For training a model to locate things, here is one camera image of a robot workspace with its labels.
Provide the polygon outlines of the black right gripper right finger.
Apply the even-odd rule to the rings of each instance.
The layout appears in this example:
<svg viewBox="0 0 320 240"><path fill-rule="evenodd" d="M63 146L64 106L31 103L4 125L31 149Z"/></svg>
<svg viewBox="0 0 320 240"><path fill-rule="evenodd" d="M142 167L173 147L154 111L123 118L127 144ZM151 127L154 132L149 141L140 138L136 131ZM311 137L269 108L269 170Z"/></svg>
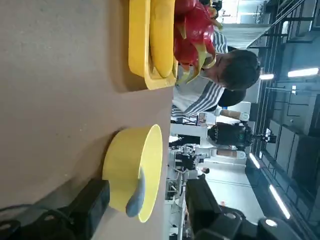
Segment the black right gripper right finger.
<svg viewBox="0 0 320 240"><path fill-rule="evenodd" d="M257 224L234 208L217 203L205 179L186 183L186 206L194 240L299 240L283 220L261 218Z"/></svg>

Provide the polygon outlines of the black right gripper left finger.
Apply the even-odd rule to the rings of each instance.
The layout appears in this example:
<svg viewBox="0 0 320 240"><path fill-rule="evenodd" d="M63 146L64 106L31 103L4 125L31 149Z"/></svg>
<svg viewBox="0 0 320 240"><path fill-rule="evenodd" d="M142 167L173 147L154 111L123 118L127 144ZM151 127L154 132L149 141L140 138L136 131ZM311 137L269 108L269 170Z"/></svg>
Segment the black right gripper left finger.
<svg viewBox="0 0 320 240"><path fill-rule="evenodd" d="M2 240L90 240L108 208L110 184L91 179L67 206L48 208L38 204L18 204L0 211L36 209L42 213L35 221L22 225L15 219L0 222Z"/></svg>

